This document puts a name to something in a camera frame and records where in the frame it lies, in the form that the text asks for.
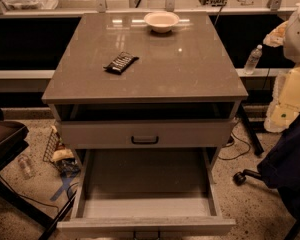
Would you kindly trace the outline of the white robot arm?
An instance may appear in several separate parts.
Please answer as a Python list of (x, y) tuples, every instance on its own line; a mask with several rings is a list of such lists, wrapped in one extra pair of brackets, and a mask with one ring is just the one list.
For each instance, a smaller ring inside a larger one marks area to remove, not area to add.
[(273, 100), (268, 106), (264, 128), (268, 132), (282, 132), (300, 114), (300, 2), (289, 19), (273, 29), (263, 40), (270, 47), (283, 47), (284, 57), (295, 66), (279, 72), (274, 83)]

